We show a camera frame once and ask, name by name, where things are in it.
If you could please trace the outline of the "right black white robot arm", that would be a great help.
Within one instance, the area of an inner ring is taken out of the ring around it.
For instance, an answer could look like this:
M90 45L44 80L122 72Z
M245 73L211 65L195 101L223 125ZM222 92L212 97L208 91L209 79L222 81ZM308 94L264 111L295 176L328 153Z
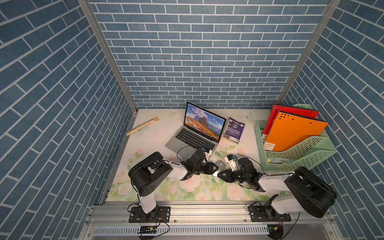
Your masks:
M286 192L275 194L264 204L265 216L271 221L276 215L291 212L307 212L322 218L335 203L337 192L305 167L292 173L268 175L258 172L249 158L233 158L228 161L231 168L217 167L214 176L226 183L246 183L256 192Z

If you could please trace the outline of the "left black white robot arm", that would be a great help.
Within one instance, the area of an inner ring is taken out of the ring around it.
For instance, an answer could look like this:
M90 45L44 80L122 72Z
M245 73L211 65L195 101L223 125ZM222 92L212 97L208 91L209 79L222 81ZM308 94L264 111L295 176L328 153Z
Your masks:
M219 167L207 161L209 153L197 150L187 160L174 163L154 152L129 171L131 185L136 190L139 207L145 215L157 208L154 191L167 178L186 181L194 175L213 175Z

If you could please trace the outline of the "silver wireless mouse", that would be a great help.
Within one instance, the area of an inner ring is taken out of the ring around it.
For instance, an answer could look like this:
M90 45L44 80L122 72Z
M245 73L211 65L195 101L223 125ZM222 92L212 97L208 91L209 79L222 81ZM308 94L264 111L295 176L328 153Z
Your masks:
M213 176L217 177L219 173L225 170L226 163L223 161L217 161L215 165L218 167L218 169L213 173Z

